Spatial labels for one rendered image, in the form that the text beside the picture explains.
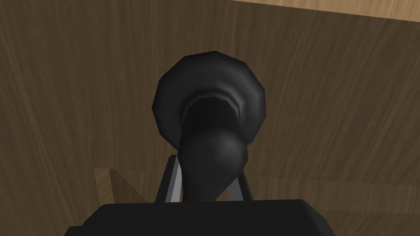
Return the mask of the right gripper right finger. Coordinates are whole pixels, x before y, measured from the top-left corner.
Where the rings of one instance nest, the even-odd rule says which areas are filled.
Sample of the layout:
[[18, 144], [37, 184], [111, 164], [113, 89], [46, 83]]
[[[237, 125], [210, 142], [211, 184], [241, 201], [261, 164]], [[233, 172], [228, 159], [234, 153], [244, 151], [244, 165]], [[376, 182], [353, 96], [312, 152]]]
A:
[[252, 201], [253, 197], [243, 170], [239, 176], [229, 185], [228, 200], [229, 201]]

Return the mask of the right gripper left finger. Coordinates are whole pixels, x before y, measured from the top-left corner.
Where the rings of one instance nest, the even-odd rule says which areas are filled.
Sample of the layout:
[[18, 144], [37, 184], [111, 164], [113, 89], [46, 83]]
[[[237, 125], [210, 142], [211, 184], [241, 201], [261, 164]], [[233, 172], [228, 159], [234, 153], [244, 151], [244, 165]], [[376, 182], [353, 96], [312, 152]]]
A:
[[155, 198], [156, 202], [180, 202], [182, 173], [177, 155], [168, 158]]

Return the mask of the black door knob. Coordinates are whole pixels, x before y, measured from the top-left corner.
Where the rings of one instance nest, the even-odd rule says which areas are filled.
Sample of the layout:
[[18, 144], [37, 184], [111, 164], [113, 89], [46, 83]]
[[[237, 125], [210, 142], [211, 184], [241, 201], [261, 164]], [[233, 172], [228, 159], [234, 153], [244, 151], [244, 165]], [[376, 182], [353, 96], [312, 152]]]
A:
[[265, 90], [241, 60], [192, 54], [160, 78], [152, 111], [177, 150], [183, 202], [211, 202], [244, 170], [266, 117]]

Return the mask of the brown wooden door leaf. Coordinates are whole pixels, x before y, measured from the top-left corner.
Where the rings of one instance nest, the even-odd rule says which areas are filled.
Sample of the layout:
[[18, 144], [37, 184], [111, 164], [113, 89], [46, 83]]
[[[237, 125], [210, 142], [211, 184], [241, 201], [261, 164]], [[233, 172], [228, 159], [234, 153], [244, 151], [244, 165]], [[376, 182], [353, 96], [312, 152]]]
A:
[[304, 199], [337, 236], [420, 236], [420, 22], [231, 0], [0, 0], [0, 236], [63, 236], [103, 202], [153, 202], [152, 103], [217, 50], [265, 88], [253, 198]]

